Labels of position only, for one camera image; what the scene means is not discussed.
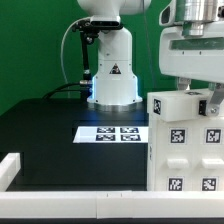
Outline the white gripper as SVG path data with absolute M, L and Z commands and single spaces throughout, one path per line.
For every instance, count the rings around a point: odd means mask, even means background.
M 159 68 L 164 75 L 178 77 L 178 90 L 189 90 L 190 79 L 214 82 L 208 87 L 206 115 L 218 116 L 224 100 L 224 25 L 206 25 L 204 35 L 196 38 L 184 38 L 181 26 L 165 28 Z

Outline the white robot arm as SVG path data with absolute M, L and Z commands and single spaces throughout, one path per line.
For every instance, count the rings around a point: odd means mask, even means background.
M 87 102 L 103 110 L 139 104 L 133 73 L 133 37 L 123 15 L 144 13 L 152 0 L 77 0 L 88 13 L 85 40 L 98 40 L 98 70 Z M 216 116 L 224 100 L 224 0 L 171 0 L 161 11 L 159 41 L 162 74 L 213 82 L 205 114 Z

